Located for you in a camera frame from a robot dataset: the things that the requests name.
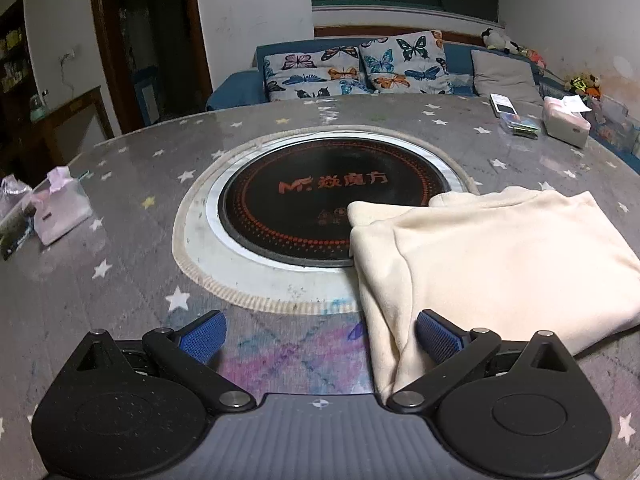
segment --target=yellow star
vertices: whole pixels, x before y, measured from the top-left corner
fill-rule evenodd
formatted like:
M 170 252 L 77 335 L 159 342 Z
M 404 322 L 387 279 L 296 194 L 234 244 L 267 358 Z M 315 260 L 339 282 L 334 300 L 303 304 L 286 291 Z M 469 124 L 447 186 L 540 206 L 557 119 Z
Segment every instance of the yellow star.
M 145 198 L 145 201 L 142 203 L 142 207 L 145 209 L 149 209 L 151 206 L 156 205 L 156 197 L 148 196 Z

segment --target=black round cooktop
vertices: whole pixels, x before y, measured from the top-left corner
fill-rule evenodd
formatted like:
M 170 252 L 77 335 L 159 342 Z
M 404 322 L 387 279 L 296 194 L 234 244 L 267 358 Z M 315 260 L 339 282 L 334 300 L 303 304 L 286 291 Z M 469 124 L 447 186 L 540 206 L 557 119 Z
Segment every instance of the black round cooktop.
M 345 267 L 347 206 L 363 200 L 425 206 L 450 189 L 433 164 L 379 140 L 335 137 L 269 152 L 241 168 L 218 202 L 239 244 L 280 262 Z

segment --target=cream colored fabric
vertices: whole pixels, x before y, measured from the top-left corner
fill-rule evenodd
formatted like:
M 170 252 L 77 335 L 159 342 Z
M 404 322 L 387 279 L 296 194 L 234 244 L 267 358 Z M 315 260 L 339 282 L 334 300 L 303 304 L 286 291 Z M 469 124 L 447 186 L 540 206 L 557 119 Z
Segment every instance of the cream colored fabric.
M 553 330 L 574 354 L 640 322 L 640 262 L 590 193 L 508 187 L 429 206 L 348 208 L 383 399 L 433 367 L 414 335 L 425 308 L 507 340 Z

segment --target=doorway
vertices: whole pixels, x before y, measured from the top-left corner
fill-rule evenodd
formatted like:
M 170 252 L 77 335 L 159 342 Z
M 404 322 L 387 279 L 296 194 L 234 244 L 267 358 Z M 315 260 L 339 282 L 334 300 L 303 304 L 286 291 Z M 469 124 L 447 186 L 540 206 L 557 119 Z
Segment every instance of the doorway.
M 122 133 L 204 110 L 211 93 L 197 0 L 92 0 Z

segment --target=panda plush toy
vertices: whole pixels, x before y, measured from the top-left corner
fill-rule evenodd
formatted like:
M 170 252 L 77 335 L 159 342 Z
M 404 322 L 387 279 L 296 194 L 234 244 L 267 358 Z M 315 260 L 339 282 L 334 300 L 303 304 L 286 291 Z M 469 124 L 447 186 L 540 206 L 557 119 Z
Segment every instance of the panda plush toy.
M 520 47 L 505 34 L 488 28 L 482 33 L 482 40 L 488 49 L 501 50 L 505 54 L 517 54 Z

